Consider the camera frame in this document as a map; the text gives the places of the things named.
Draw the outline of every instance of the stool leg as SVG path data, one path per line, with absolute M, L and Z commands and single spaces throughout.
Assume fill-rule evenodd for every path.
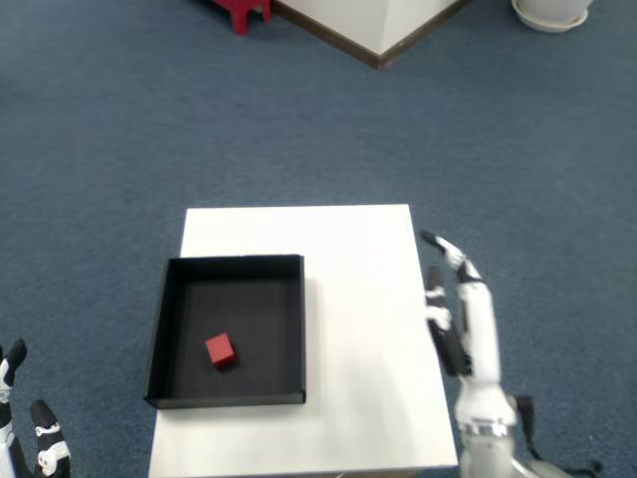
M 271 17 L 270 0 L 265 0 L 261 6 L 263 8 L 263 21 L 269 22 Z
M 232 31 L 237 35 L 245 35 L 248 32 L 248 13 L 230 12 L 232 17 Z

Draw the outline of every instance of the white plant pot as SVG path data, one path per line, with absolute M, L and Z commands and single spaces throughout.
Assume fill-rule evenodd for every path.
M 531 28 L 561 33 L 584 23 L 592 0 L 512 0 L 520 19 Z

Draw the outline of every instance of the black tray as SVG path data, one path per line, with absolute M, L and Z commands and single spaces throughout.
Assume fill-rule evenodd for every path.
M 224 332 L 238 361 L 218 370 L 205 341 Z M 157 408 L 304 403 L 303 256 L 170 259 L 144 399 Z

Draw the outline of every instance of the white wall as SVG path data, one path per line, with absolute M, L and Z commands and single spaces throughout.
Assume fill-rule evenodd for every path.
M 281 0 L 336 33 L 381 54 L 455 0 Z
M 380 52 L 393 47 L 452 3 L 455 0 L 389 0 Z
M 282 0 L 282 3 L 378 54 L 390 1 L 393 0 Z

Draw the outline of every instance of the white robotic hand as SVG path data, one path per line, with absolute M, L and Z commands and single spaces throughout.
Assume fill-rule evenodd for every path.
M 0 478 L 71 478 L 71 453 L 58 419 L 44 400 L 31 407 L 38 437 L 35 470 L 27 467 L 20 441 L 13 433 L 11 389 L 16 369 L 24 361 L 27 348 L 18 340 L 6 357 L 0 348 Z
M 473 263 L 457 247 L 430 232 L 423 240 L 438 249 L 455 271 L 461 300 L 461 330 L 447 308 L 442 274 L 430 267 L 425 285 L 426 320 L 438 357 L 449 375 L 462 384 L 456 421 L 462 432 L 462 478 L 596 478 L 601 465 L 563 470 L 541 460 L 532 443 L 533 410 L 529 397 L 506 396 L 500 385 L 500 350 L 491 292 Z M 517 411 L 534 461 L 525 466 L 514 457 Z

